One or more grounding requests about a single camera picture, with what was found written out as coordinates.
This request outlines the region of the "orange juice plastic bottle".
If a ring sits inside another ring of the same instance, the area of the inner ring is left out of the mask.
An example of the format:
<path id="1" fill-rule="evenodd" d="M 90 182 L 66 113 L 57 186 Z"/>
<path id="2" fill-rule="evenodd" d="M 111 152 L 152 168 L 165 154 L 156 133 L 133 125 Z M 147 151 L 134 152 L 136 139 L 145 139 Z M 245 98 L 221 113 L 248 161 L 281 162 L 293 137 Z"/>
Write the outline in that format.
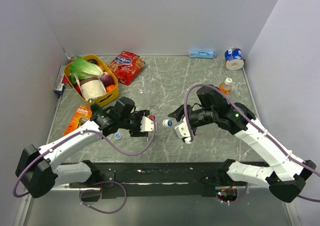
<path id="1" fill-rule="evenodd" d="M 227 77 L 225 81 L 220 83 L 219 85 L 220 91 L 225 95 L 229 95 L 232 91 L 232 83 L 233 83 L 233 80 L 230 77 Z"/>

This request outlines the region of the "clear plastic water bottle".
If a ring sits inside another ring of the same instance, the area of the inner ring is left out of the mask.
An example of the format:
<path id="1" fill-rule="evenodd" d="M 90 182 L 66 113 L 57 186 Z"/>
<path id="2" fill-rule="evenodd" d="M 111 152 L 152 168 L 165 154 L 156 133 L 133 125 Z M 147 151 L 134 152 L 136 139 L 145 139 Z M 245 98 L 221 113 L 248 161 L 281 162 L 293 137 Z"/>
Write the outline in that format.
<path id="1" fill-rule="evenodd" d="M 164 119 L 163 121 L 156 121 L 155 122 L 156 127 L 164 127 L 164 128 L 171 128 L 173 126 L 173 122 L 170 119 Z"/>

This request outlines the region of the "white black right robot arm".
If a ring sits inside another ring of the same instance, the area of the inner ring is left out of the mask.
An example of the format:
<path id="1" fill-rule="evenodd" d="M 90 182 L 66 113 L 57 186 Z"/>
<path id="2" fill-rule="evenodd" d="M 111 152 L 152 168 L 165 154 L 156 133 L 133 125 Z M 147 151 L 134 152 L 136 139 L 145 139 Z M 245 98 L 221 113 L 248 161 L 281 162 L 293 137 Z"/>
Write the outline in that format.
<path id="1" fill-rule="evenodd" d="M 218 173 L 223 185 L 232 182 L 257 185 L 269 189 L 285 203 L 302 198 L 307 179 L 313 174 L 319 175 L 313 161 L 303 160 L 286 149 L 251 110 L 242 103 L 232 102 L 218 87 L 200 83 L 191 88 L 198 89 L 200 108 L 194 110 L 188 104 L 188 91 L 184 103 L 168 115 L 177 121 L 174 130 L 179 139 L 190 144 L 199 127 L 216 124 L 250 146 L 267 163 L 267 166 L 255 166 L 227 159 Z"/>

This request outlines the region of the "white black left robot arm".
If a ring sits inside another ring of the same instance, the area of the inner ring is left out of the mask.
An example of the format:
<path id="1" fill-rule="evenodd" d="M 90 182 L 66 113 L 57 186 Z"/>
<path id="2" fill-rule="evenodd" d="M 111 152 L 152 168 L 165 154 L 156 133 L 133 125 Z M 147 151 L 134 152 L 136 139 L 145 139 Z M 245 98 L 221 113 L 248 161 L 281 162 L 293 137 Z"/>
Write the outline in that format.
<path id="1" fill-rule="evenodd" d="M 91 161 L 65 164 L 67 158 L 90 144 L 106 140 L 119 129 L 128 130 L 131 137 L 147 137 L 156 132 L 155 118 L 150 111 L 137 111 L 130 98 L 123 96 L 105 109 L 92 98 L 88 102 L 92 116 L 82 126 L 52 143 L 39 148 L 29 145 L 22 151 L 15 174 L 33 198 L 40 198 L 63 184 L 95 186 L 103 176 Z"/>

